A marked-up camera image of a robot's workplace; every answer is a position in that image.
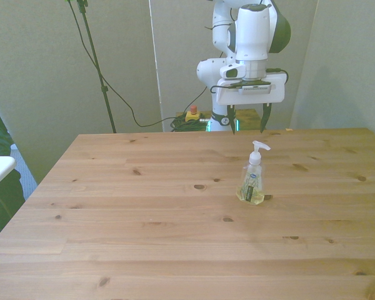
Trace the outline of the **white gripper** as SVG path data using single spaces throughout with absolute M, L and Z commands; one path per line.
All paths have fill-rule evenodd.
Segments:
M 285 97 L 285 74 L 271 73 L 260 81 L 220 79 L 215 85 L 215 101 L 227 106 L 227 118 L 233 134 L 236 132 L 236 110 L 233 105 L 263 104 L 260 122 L 262 133 L 271 115 L 272 103 L 280 103 Z

